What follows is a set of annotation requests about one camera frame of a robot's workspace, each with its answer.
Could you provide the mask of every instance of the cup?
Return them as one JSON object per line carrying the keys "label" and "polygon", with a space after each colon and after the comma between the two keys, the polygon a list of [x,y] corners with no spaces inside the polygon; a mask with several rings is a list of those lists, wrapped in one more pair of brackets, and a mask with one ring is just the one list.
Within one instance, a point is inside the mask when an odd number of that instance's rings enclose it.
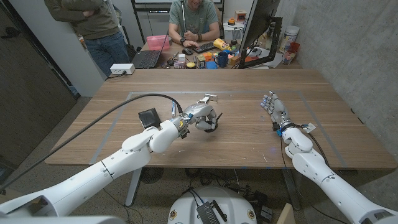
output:
{"label": "cup", "polygon": [[228,63],[228,53],[220,52],[218,53],[218,57],[214,60],[220,68],[225,68]]}
{"label": "cup", "polygon": [[205,56],[205,58],[206,58],[206,62],[209,62],[209,61],[211,61],[211,60],[212,60],[212,58],[213,58],[213,54],[212,54],[212,53],[210,53],[210,52],[204,53],[204,54],[203,54],[203,56]]}
{"label": "cup", "polygon": [[296,56],[297,51],[292,49],[285,49],[285,52],[282,57],[282,63],[285,65],[290,65],[293,58]]}
{"label": "cup", "polygon": [[298,51],[298,50],[299,50],[299,47],[300,47],[300,44],[299,44],[299,43],[292,42],[292,43],[290,43],[289,49]]}

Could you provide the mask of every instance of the desk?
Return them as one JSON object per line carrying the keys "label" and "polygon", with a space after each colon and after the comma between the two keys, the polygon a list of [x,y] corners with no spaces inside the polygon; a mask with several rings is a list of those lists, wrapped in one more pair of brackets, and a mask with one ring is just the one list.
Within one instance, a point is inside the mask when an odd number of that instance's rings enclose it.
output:
{"label": "desk", "polygon": [[[200,42],[199,44],[202,45],[202,44],[209,43],[209,42],[212,42],[212,41]],[[159,59],[158,59],[158,61],[156,63],[156,67],[155,68],[167,69],[167,68],[161,68],[160,66],[163,63],[166,63],[167,59],[169,59],[169,57],[173,56],[175,53],[179,52],[179,54],[183,54],[182,53],[182,49],[183,48],[184,47],[182,45],[176,44],[176,43],[173,42],[173,44],[170,46],[169,49],[163,49],[163,51],[162,51],[162,53],[161,53],[161,55],[160,55],[160,57],[159,57]],[[148,43],[145,43],[145,45],[142,47],[142,50],[149,50]],[[197,56],[198,55],[198,53],[194,52],[193,50],[192,50],[192,52],[193,52],[192,55],[185,55],[185,57],[187,58],[187,63],[188,62],[193,62],[193,56]],[[209,52],[215,53],[215,52],[221,52],[221,50],[220,49],[213,49],[213,50],[211,50]],[[231,67],[232,66],[227,65],[225,68],[222,68],[222,69],[230,69]],[[293,60],[293,62],[290,65],[284,65],[281,62],[276,68],[278,68],[278,69],[300,69],[302,67],[301,67],[301,65],[299,65],[297,63],[296,60]]]}
{"label": "desk", "polygon": [[[283,100],[293,122],[317,127],[312,134],[332,169],[397,167],[394,158],[319,72],[302,69],[136,70],[132,75],[106,81],[57,145],[132,96],[163,93],[174,97],[185,109],[202,99],[204,93],[211,93],[218,95],[218,101],[210,103],[218,114],[223,113],[218,129],[205,133],[191,125],[185,139],[178,138],[162,154],[152,153],[147,166],[282,169],[279,137],[259,105],[269,90]],[[109,114],[45,162],[87,166],[101,161],[120,149],[129,136],[142,132],[138,112],[155,107],[164,121],[171,118],[170,106],[169,100],[159,97],[134,101]],[[285,152],[283,157],[287,167],[293,168]]]}

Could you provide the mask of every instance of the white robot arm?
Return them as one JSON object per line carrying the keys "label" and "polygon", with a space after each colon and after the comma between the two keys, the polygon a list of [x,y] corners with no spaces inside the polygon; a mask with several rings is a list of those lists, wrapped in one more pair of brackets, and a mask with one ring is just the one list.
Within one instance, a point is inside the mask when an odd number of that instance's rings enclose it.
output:
{"label": "white robot arm", "polygon": [[270,94],[264,96],[261,106],[279,125],[277,132],[289,144],[285,152],[292,158],[294,168],[314,181],[350,223],[398,223],[397,211],[371,202],[325,164],[324,158],[312,147],[312,141],[291,122],[283,102],[273,92]]}
{"label": "white robot arm", "polygon": [[[149,127],[142,133],[129,137],[120,150],[73,177],[53,187],[1,204],[0,218],[67,216],[114,179],[148,164],[151,151],[164,152],[178,137],[184,138],[189,133],[189,124],[196,123],[198,129],[213,131],[216,122],[213,107],[199,101],[176,118],[161,123],[160,130]],[[31,201],[38,198],[39,205],[32,206]]]}

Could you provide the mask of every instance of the red box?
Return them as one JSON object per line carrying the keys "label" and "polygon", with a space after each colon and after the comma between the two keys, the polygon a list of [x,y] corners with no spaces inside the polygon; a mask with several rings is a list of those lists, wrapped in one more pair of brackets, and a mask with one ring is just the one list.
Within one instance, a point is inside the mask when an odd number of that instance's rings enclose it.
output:
{"label": "red box", "polygon": [[147,43],[148,43],[149,50],[161,50],[163,43],[164,43],[163,49],[170,48],[169,37],[167,35],[158,35],[158,36],[147,37]]}

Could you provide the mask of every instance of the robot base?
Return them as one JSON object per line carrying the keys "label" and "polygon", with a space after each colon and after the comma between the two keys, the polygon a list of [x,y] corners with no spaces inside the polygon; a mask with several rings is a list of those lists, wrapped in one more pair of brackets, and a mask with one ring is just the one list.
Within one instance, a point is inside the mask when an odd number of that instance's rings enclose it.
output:
{"label": "robot base", "polygon": [[[225,224],[256,224],[257,219],[254,216],[253,219],[249,218],[249,212],[254,213],[254,209],[251,204],[242,196],[236,192],[219,186],[204,186],[197,189],[193,189],[201,199],[206,202],[212,202],[215,200],[220,206],[221,211],[226,215],[227,222],[224,222],[222,217],[214,208],[213,211],[217,216],[220,223]],[[202,202],[195,193],[195,198],[200,205]],[[174,212],[175,217],[170,217],[170,214]],[[170,209],[168,224],[176,223],[191,223],[191,224],[202,224],[202,221],[198,217],[197,206],[195,199],[190,192],[183,194],[177,201],[174,202]]]}

